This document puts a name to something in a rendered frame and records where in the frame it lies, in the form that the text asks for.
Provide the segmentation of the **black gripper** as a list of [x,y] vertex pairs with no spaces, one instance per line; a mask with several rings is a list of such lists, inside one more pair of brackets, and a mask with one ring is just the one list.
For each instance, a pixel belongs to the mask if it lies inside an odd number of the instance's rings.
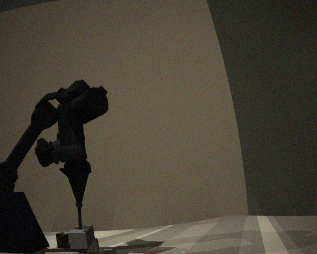
[[52,152],[53,162],[65,162],[60,171],[68,177],[76,202],[81,203],[88,175],[91,173],[91,165],[86,160],[84,130],[79,126],[63,127],[58,130],[57,138],[59,137],[61,146]]

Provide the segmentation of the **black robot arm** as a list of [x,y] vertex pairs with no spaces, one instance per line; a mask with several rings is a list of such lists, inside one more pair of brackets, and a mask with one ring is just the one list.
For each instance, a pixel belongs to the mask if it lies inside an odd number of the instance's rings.
[[[58,130],[67,126],[88,123],[108,111],[107,91],[104,87],[90,87],[84,80],[73,82],[69,88],[47,93],[35,106],[31,124],[26,129],[8,158],[0,163],[0,192],[13,192],[18,179],[17,169],[42,130],[58,122]],[[56,99],[57,109],[49,102]],[[56,135],[57,138],[57,135]],[[37,140],[35,154],[43,167],[53,164],[52,152],[61,146],[61,138],[49,143]]]

